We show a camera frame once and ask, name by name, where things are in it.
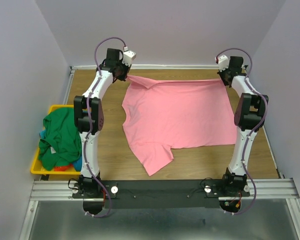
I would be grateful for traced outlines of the pink t shirt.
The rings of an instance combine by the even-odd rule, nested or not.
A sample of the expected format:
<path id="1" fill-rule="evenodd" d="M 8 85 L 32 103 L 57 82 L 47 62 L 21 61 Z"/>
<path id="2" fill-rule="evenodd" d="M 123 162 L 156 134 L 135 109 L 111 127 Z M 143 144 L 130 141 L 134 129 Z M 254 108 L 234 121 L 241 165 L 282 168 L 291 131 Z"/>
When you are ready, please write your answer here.
<path id="1" fill-rule="evenodd" d="M 128 79 L 123 131 L 149 176 L 174 159 L 174 149 L 236 142 L 234 113 L 221 80 Z"/>

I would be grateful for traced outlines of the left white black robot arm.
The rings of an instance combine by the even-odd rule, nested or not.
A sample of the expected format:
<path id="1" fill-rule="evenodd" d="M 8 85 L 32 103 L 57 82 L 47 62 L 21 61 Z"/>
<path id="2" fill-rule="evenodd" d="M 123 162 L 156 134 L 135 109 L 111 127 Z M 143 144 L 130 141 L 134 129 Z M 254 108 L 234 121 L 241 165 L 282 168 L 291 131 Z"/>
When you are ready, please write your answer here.
<path id="1" fill-rule="evenodd" d="M 99 197 L 104 188 L 99 184 L 98 138 L 105 117 L 102 98 L 107 89 L 117 80 L 125 81 L 136 53 L 127 46 L 123 50 L 109 48 L 106 58 L 97 66 L 95 77 L 83 95 L 73 100 L 74 125 L 79 132 L 82 145 L 82 165 L 78 180 L 78 193 L 82 197 Z"/>

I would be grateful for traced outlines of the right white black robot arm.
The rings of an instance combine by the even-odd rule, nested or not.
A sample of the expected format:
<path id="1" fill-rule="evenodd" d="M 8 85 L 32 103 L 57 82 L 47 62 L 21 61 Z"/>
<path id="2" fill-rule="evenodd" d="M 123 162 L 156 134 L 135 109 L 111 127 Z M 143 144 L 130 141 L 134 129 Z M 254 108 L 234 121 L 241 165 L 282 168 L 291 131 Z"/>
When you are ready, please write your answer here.
<path id="1" fill-rule="evenodd" d="M 234 152 L 220 183 L 220 191 L 231 196 L 243 191 L 247 185 L 251 148 L 259 129 L 264 125 L 269 97 L 252 86 L 248 75 L 243 72 L 242 57 L 219 55 L 216 63 L 224 85 L 234 89 L 240 97 L 234 113 L 237 129 Z"/>

